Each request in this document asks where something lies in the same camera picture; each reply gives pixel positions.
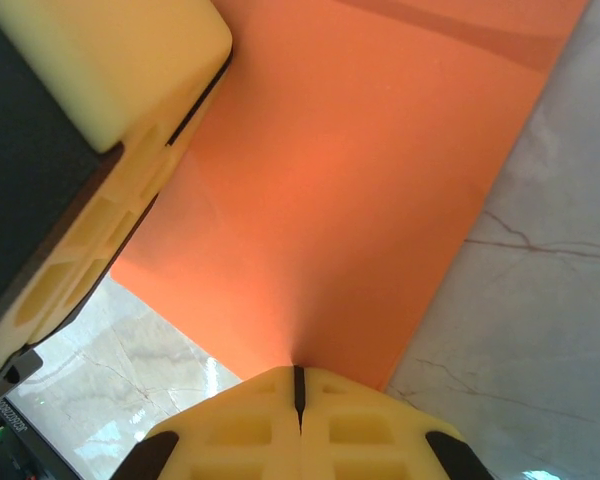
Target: black rubber pad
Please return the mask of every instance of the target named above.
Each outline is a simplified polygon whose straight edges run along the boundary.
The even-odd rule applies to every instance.
[[[0,30],[0,318],[123,150],[95,152]]]
[[[449,475],[449,480],[493,480],[489,471],[466,443],[442,432],[429,432],[426,438],[444,471]]]
[[[178,440],[178,434],[169,431],[141,441],[133,447],[111,480],[158,480]]]

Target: white marble surface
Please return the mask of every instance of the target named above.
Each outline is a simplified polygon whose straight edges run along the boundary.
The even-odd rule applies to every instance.
[[[108,480],[155,424],[238,383],[109,278],[36,351],[42,369],[9,398],[85,480]]]
[[[12,400],[87,480],[236,383],[107,280]],[[594,0],[388,392],[500,480],[600,480],[600,0]]]
[[[496,181],[389,393],[502,480],[600,480],[600,0]]]

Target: orange paper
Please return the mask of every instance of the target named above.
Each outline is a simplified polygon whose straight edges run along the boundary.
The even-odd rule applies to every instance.
[[[114,277],[242,378],[382,388],[586,0],[216,0],[225,83]]]

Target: black strip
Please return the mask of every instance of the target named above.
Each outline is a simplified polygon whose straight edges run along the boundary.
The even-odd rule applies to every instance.
[[[111,480],[158,480],[178,440],[172,431],[144,439],[133,447]]]
[[[293,366],[293,397],[296,412],[298,412],[298,425],[302,433],[302,415],[307,406],[307,392],[304,383],[304,368],[297,365]]]
[[[466,443],[442,432],[429,432],[426,438],[442,468],[449,475],[449,480],[493,480]]]
[[[218,73],[216,73],[215,77],[213,77],[213,79],[211,80],[211,83],[209,83],[209,85],[207,85],[207,88],[205,88],[204,91],[202,92],[202,94],[198,97],[198,100],[196,100],[196,103],[193,104],[193,107],[191,107],[191,110],[189,110],[189,112],[187,112],[187,114],[184,116],[184,118],[180,122],[180,125],[178,125],[176,127],[176,129],[173,132],[173,134],[171,135],[171,137],[169,137],[169,140],[167,141],[167,145],[169,145],[169,146],[173,145],[175,143],[175,141],[178,139],[178,137],[180,136],[180,134],[182,133],[182,131],[187,127],[187,124],[189,123],[189,121],[193,118],[193,116],[196,114],[196,112],[198,111],[200,106],[207,99],[207,97],[209,96],[209,94],[211,93],[213,88],[220,81],[220,79],[222,78],[222,75],[224,75],[224,72],[227,71],[227,68],[229,68],[229,64],[231,63],[232,58],[233,58],[233,48],[229,52],[229,56],[227,57],[227,59],[224,61],[224,63],[220,67],[220,70],[218,70]]]

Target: yellow foam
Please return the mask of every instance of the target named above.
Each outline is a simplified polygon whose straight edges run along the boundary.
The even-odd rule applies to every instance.
[[[123,157],[0,320],[0,365],[51,333],[103,273],[182,157],[231,34],[209,0],[0,0],[0,27],[97,152]]]
[[[300,433],[293,369],[262,374],[149,432],[179,441],[159,480],[448,480],[425,435],[448,424],[382,393],[305,369]]]
[[[276,368],[162,422],[180,439],[160,480],[299,480],[293,373]]]

